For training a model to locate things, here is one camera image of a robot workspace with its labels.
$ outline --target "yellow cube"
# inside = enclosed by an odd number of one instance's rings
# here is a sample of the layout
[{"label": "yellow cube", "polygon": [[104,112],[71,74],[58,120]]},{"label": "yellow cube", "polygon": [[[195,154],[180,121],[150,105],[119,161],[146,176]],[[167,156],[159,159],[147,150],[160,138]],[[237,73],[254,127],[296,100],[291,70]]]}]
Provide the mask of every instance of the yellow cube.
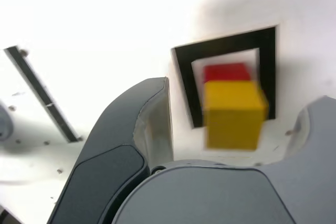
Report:
[{"label": "yellow cube", "polygon": [[208,148],[255,150],[267,102],[255,81],[208,81],[204,122]]}]

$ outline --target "black square frame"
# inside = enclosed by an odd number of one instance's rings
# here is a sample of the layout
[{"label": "black square frame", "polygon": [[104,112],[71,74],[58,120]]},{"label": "black square frame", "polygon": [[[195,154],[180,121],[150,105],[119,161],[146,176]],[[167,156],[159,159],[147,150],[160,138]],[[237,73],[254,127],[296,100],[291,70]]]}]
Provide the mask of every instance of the black square frame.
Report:
[{"label": "black square frame", "polygon": [[178,46],[172,49],[181,74],[185,98],[194,127],[203,126],[200,98],[192,62],[213,56],[259,48],[258,79],[268,101],[268,119],[276,118],[276,27]]}]

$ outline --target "black frame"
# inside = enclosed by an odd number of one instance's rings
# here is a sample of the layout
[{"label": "black frame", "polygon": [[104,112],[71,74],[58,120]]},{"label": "black frame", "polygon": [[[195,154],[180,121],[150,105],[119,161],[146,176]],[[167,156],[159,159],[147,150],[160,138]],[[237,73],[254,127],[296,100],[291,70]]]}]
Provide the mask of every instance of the black frame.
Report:
[{"label": "black frame", "polygon": [[192,43],[173,48],[173,56],[180,70],[186,102],[194,127],[203,126],[192,62],[213,56],[259,48],[258,79],[268,101],[268,119],[276,118],[276,27],[243,34]]},{"label": "black frame", "polygon": [[71,128],[69,122],[63,117],[51,95],[45,90],[28,62],[19,52],[18,48],[15,46],[8,47],[4,50],[67,141],[78,142],[79,139],[76,137],[77,134]]}]

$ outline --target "toy block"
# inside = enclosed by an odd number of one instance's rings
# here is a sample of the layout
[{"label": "toy block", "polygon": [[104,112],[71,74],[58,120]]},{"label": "toy block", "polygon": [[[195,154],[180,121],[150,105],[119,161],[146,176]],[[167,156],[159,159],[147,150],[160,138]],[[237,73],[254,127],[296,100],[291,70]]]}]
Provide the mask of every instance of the toy block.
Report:
[{"label": "toy block", "polygon": [[208,148],[255,150],[267,102],[255,81],[208,81],[204,121]]},{"label": "toy block", "polygon": [[251,80],[245,64],[220,64],[204,67],[204,83],[208,81],[249,81]]}]

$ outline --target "small hole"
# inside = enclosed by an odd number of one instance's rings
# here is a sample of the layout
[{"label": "small hole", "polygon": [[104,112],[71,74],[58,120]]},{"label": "small hole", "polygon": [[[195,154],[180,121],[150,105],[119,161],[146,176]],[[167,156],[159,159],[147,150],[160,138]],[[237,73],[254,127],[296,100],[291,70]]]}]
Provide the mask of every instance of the small hole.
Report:
[{"label": "small hole", "polygon": [[285,136],[290,136],[293,133],[294,133],[293,130],[288,130],[288,131],[286,131]]},{"label": "small hole", "polygon": [[13,106],[13,105],[9,106],[8,109],[9,109],[10,111],[16,111],[16,107]]}]

